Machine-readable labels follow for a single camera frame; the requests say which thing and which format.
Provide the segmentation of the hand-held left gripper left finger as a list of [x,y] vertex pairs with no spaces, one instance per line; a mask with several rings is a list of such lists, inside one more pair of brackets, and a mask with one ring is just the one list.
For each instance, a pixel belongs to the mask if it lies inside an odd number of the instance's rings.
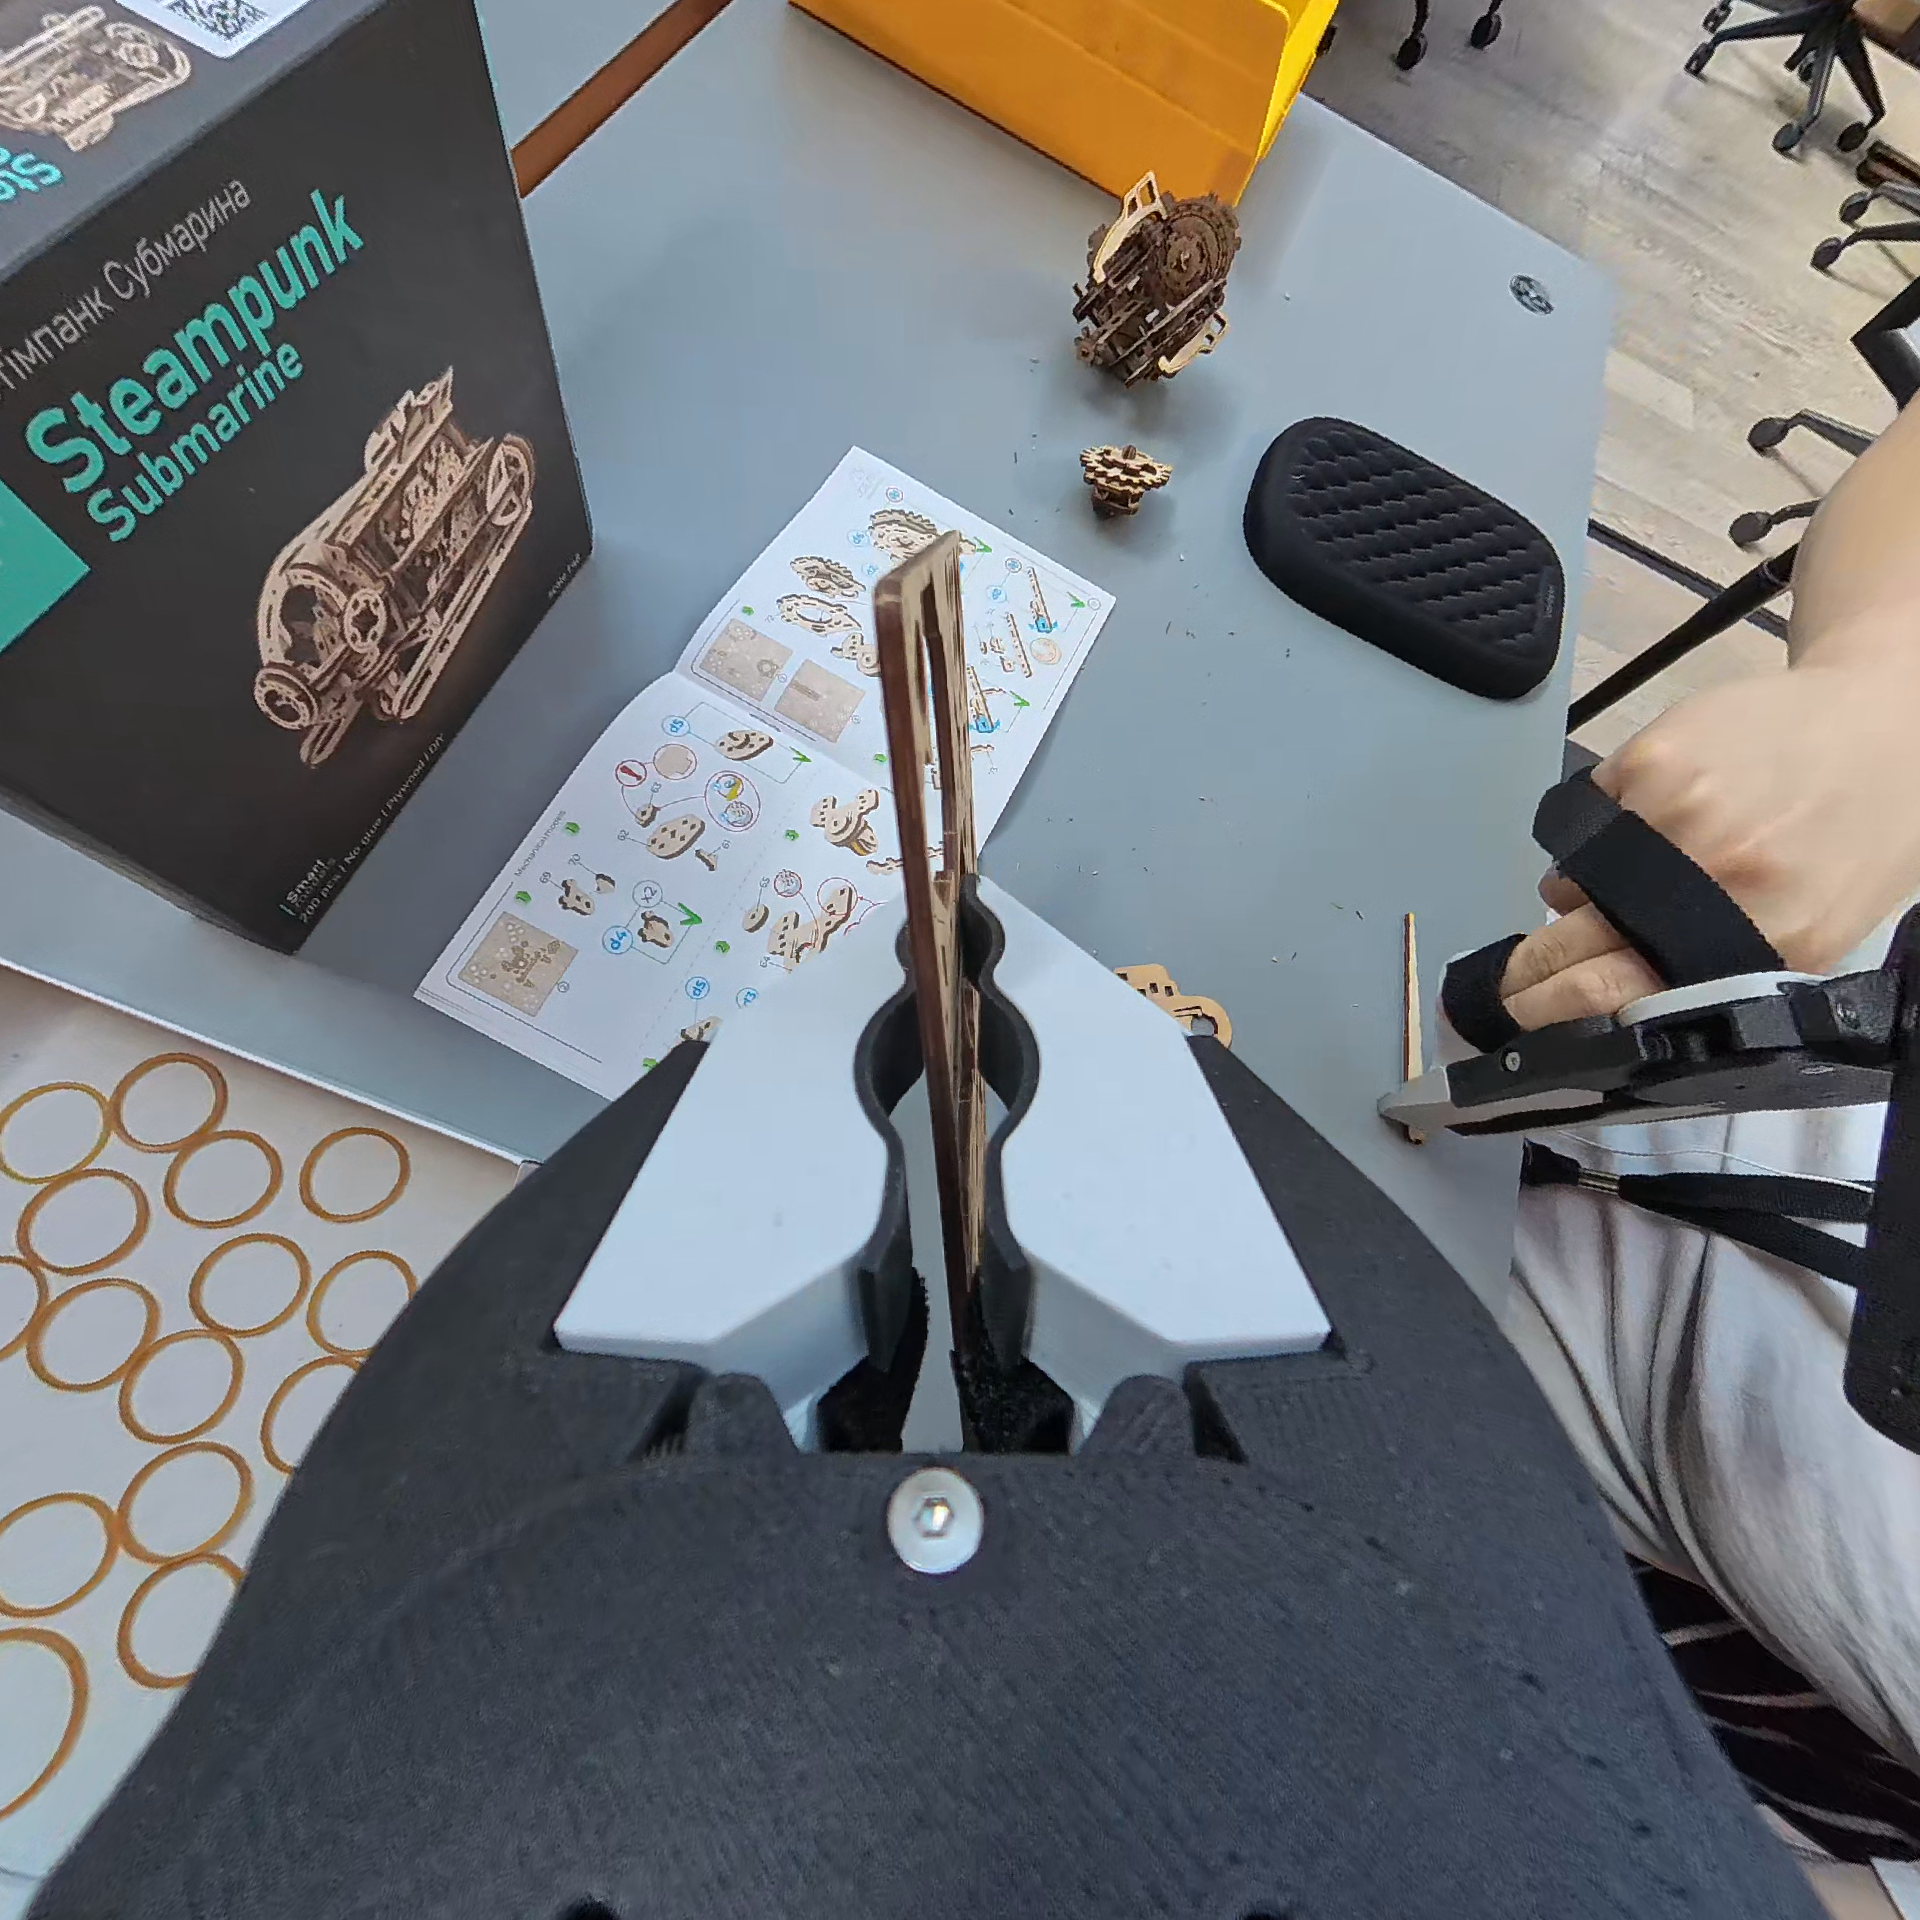
[[806,1449],[901,1444],[922,1376],[904,926],[879,904],[697,1048],[559,1314],[566,1350],[752,1376]]

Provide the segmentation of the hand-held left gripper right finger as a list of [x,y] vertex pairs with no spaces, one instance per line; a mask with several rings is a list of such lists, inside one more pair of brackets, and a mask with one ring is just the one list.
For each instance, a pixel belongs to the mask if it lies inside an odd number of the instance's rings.
[[1000,1175],[1025,1354],[1067,1394],[1071,1446],[1128,1377],[1322,1350],[1331,1320],[1185,1031],[998,882],[982,896],[1040,1048]]

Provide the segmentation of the wooden model part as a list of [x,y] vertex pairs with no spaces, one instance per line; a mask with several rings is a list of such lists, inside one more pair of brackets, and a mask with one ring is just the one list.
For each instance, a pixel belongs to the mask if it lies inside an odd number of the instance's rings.
[[1189,1039],[1232,1044],[1232,1016],[1207,993],[1187,991],[1163,965],[1119,967],[1117,976],[1143,1000],[1160,1006]]

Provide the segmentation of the wooden model parts sheet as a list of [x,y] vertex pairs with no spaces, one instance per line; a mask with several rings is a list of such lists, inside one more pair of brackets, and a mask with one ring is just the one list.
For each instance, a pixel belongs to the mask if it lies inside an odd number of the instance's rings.
[[977,825],[961,557],[961,535],[938,535],[874,589],[909,962],[955,1326],[967,1320],[982,1265],[989,1142],[979,990],[967,973],[962,922],[965,884],[977,876]]

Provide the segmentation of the person's right forearm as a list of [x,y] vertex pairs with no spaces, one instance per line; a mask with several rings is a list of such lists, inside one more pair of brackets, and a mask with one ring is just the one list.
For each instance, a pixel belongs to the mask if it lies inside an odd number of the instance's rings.
[[1784,690],[1799,797],[1915,807],[1915,402],[1839,480],[1799,546]]

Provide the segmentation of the black model kit box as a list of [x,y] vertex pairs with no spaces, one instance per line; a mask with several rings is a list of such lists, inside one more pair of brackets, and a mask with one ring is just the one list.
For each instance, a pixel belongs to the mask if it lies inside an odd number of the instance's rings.
[[473,4],[5,4],[5,807],[297,951],[592,550]]

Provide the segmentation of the person's right hand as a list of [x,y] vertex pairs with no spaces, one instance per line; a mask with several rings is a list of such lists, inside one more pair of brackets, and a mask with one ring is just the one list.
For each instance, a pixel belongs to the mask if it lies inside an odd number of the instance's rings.
[[1849,642],[1698,692],[1593,772],[1808,973],[1837,972],[1919,890],[1913,634]]

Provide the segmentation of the white instruction booklet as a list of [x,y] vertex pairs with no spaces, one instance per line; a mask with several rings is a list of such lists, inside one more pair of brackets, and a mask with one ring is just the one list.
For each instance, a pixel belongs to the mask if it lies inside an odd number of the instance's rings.
[[850,448],[592,743],[416,996],[610,1097],[896,901],[874,588],[947,532],[986,841],[1114,594]]

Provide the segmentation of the black quilted wrist rest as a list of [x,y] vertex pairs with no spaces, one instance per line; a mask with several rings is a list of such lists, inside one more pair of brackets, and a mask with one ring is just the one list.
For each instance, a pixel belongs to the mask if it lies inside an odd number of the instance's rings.
[[1282,429],[1241,530],[1293,601],[1442,684],[1506,704],[1557,662],[1569,588],[1547,535],[1373,426]]

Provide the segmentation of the striped cloth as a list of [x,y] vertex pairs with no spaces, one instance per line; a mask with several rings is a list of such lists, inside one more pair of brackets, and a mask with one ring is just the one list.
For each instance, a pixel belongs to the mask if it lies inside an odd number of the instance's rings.
[[1919,1858],[1919,1781],[1695,1582],[1630,1558],[1674,1665],[1758,1805],[1847,1863]]

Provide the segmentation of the large wooden gear assembly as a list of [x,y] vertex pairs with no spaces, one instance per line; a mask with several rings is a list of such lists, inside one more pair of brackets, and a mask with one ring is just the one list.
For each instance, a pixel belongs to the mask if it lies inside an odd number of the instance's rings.
[[1235,205],[1170,196],[1145,170],[1120,217],[1091,233],[1089,281],[1075,287],[1078,354],[1128,389],[1179,375],[1226,336],[1239,246]]

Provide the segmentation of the yellow plastic bin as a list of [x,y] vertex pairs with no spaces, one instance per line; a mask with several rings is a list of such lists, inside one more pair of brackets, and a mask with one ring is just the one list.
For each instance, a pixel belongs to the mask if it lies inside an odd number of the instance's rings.
[[806,2],[1114,196],[1141,176],[1237,205],[1336,2]]

